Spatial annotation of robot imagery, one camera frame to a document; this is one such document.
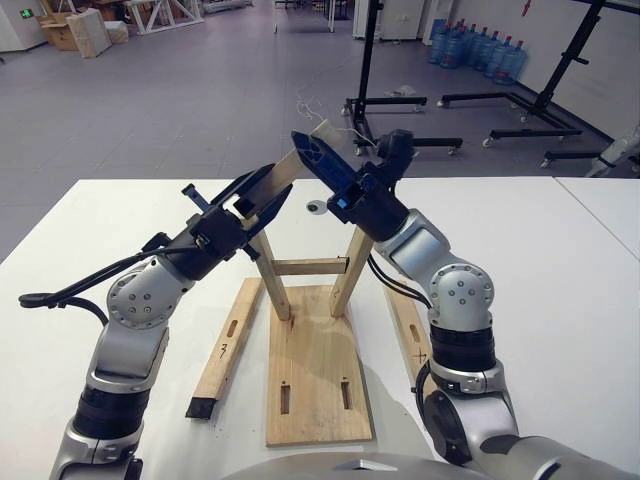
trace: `black cable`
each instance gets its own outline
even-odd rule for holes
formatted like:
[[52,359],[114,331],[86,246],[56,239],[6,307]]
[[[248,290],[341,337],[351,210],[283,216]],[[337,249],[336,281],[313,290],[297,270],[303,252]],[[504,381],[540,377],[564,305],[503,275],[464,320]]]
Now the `black cable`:
[[369,256],[367,257],[367,264],[369,265],[369,268],[371,268],[371,271],[376,276],[376,278],[380,280],[385,286],[387,286],[394,292],[399,293],[400,295],[404,295],[405,297],[409,297],[424,304],[427,308],[431,308],[431,303],[429,302],[429,300],[427,300],[427,297],[425,297],[418,290],[415,290],[408,285],[405,285],[404,283],[400,283],[384,273],[382,268],[380,268],[371,254],[369,254]]
[[431,366],[429,365],[429,360],[422,364],[420,367],[420,371],[418,372],[418,376],[416,377],[416,386],[411,389],[413,393],[416,395],[416,406],[418,407],[418,413],[420,414],[420,418],[422,419],[422,423],[427,425],[425,422],[425,409],[424,409],[424,384],[427,381],[427,377],[429,377],[429,373],[431,373]]
[[82,280],[77,281],[73,285],[69,285],[62,290],[59,290],[55,293],[27,293],[25,295],[20,295],[18,297],[18,301],[20,302],[20,306],[23,308],[39,308],[39,307],[49,307],[55,308],[56,306],[62,305],[71,305],[71,306],[79,306],[80,308],[84,308],[86,310],[95,313],[100,318],[100,321],[103,321],[104,313],[99,315],[90,307],[86,302],[88,300],[77,299],[78,301],[70,302],[69,300],[73,299],[79,293],[84,292],[85,290],[98,285],[99,283],[105,281],[106,279],[113,277],[114,275],[126,270],[127,268],[135,265],[141,260],[145,258],[152,257],[154,255],[169,255],[172,253],[188,253],[199,250],[198,247],[183,247],[183,248],[158,248],[155,250],[149,250],[147,252],[139,252],[135,255],[132,255],[127,258],[123,258],[122,260],[118,260],[117,262],[108,265],[107,267],[98,270],[95,273],[92,273],[88,277],[83,278]]
[[96,317],[98,317],[98,319],[100,320],[100,323],[102,323],[103,326],[109,323],[109,319],[104,314],[104,312],[100,309],[100,307],[97,306],[92,301],[87,300],[85,298],[80,298],[80,297],[67,298],[62,302],[58,302],[56,305],[50,305],[50,308],[55,308],[55,307],[65,308],[67,305],[88,310],[89,312],[93,313]]

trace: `white table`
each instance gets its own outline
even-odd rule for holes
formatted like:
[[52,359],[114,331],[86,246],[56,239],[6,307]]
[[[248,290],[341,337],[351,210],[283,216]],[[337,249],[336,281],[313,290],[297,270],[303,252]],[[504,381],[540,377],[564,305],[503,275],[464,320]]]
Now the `white table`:
[[640,259],[640,182],[616,178],[558,178],[604,228]]
[[[98,321],[78,309],[24,310],[16,298],[66,286],[136,251],[157,231],[177,233],[195,211],[180,194],[186,183],[81,181],[0,265],[3,478],[45,478],[75,411],[100,331]],[[227,182],[195,183],[211,197]],[[615,188],[601,185],[604,196]],[[640,472],[637,260],[554,179],[410,179],[401,182],[398,192],[447,234],[455,253],[491,273],[497,354],[506,366],[521,434],[550,436]],[[327,196],[317,181],[296,182],[267,229],[277,258],[344,254],[352,228],[330,214],[305,213],[307,201]],[[637,206],[635,211],[626,208],[628,218],[638,217]],[[265,447],[266,297],[214,419],[185,419],[202,367],[249,275],[257,275],[257,269],[240,253],[194,288],[172,317],[171,342],[138,451],[145,461],[143,478],[215,479],[268,458],[307,451],[434,457],[419,425],[382,289],[368,271],[350,308],[375,441]],[[294,285],[333,279],[287,280]],[[102,303],[107,288],[95,288],[87,297]]]

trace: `blue water bottle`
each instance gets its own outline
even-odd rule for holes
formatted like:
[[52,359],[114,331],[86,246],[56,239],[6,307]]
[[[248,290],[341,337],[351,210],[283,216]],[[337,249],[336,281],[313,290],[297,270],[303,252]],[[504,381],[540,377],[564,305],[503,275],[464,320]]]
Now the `blue water bottle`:
[[512,49],[509,43],[511,43],[511,35],[508,35],[507,38],[504,39],[504,43],[502,45],[498,45],[493,49],[489,63],[487,63],[487,68],[484,71],[485,77],[493,77],[493,74],[500,66],[500,63],[502,63],[502,59],[505,54]]
[[527,61],[527,52],[522,49],[522,40],[518,42],[516,48],[507,52],[493,74],[493,81],[500,85],[511,85],[516,83],[520,77],[522,67]]
[[442,68],[458,68],[462,60],[462,49],[464,47],[463,28],[453,32],[444,47],[440,66]]
[[476,24],[471,24],[471,28],[464,32],[462,37],[462,63],[466,63],[467,58],[469,57],[469,52],[471,51],[471,43],[473,39],[476,38],[478,34],[476,33]]
[[491,54],[493,53],[493,49],[498,46],[500,42],[498,42],[498,30],[493,32],[491,38],[487,38],[482,46],[480,47],[480,51],[478,52],[478,60],[476,61],[473,68],[484,72],[487,69],[487,64],[489,60],[491,60]]
[[469,54],[467,55],[466,64],[470,66],[474,66],[478,61],[478,53],[480,52],[480,47],[487,39],[487,27],[482,29],[482,33],[476,35],[471,41],[471,45],[469,47]]
[[431,41],[431,54],[429,55],[429,63],[440,64],[442,60],[442,54],[444,53],[444,48],[447,44],[447,40],[449,39],[449,29],[451,28],[451,24],[447,23],[444,28],[441,28],[438,33],[433,36],[433,40]]

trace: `gray floor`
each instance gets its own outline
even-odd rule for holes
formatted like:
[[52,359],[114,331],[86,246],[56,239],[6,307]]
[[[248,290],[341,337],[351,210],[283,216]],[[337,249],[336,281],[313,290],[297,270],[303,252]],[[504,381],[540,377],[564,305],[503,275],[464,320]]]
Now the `gray floor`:
[[[317,123],[298,113],[298,98],[344,125],[338,111],[356,94],[363,48],[351,38],[351,22],[336,22],[332,35],[319,14],[280,11],[274,35],[270,1],[255,3],[203,25],[133,36],[96,59],[48,45],[3,54],[0,261],[80,178],[235,177],[278,160],[291,148],[292,129]],[[427,52],[419,42],[382,43],[372,65],[370,96],[408,84],[429,97],[422,114],[370,108],[374,133],[406,128],[465,140],[455,157],[423,149],[410,176],[581,176],[583,161],[539,169],[542,154],[605,146],[585,132],[564,145],[530,139],[481,148],[489,128],[519,128],[518,113],[503,101],[436,108],[444,93],[494,85],[476,72],[429,65]]]

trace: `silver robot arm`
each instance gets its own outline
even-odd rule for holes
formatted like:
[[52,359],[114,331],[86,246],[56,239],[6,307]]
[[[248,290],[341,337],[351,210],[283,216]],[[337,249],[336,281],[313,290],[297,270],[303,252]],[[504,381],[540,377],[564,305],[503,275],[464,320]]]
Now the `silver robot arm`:
[[195,284],[153,258],[109,289],[109,323],[98,339],[76,415],[64,432],[51,480],[131,478],[142,416],[169,341],[169,317]]
[[[275,218],[291,185],[269,190],[272,198],[264,195],[259,205],[248,202],[243,194],[259,183],[271,167],[236,179],[210,203],[189,185],[183,193],[200,207],[202,214],[193,215],[174,239],[159,233],[141,253],[57,293],[20,297],[25,308],[82,306],[98,315],[104,324],[78,408],[65,429],[51,480],[140,477],[142,460],[136,459],[134,453],[142,435],[151,387],[169,341],[169,318],[181,297],[238,249],[252,260],[258,258],[249,241]],[[255,214],[242,219],[228,211],[226,203],[236,196],[238,211],[250,209]],[[144,258],[149,258],[147,263],[134,266]],[[96,305],[76,296],[132,266],[109,289],[108,318]]]
[[437,389],[423,399],[416,385],[416,395],[443,458],[504,480],[638,478],[553,440],[518,435],[504,369],[495,357],[491,278],[453,255],[444,234],[394,195],[413,157],[410,132],[383,136],[377,152],[382,163],[367,162],[358,172],[320,139],[294,132],[293,140],[303,163],[333,190],[328,209],[367,233],[375,250],[418,282],[432,303],[433,354],[423,368]]

